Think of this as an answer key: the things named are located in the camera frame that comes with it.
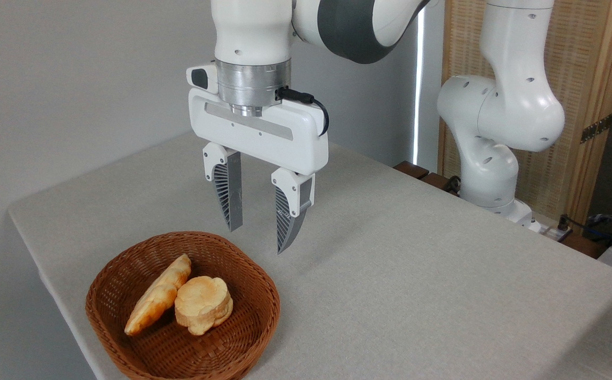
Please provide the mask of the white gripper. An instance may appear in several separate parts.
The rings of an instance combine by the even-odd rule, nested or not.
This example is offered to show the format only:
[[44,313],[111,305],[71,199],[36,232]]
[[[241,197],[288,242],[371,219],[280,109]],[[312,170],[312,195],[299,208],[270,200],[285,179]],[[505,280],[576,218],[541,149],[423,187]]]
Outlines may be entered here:
[[241,152],[282,167],[272,173],[272,182],[278,253],[284,252],[314,203],[313,173],[328,163],[322,111],[284,100],[263,108],[260,117],[241,116],[219,96],[200,88],[190,89],[188,100],[195,134],[211,141],[203,148],[205,176],[214,183],[229,231],[243,224]]

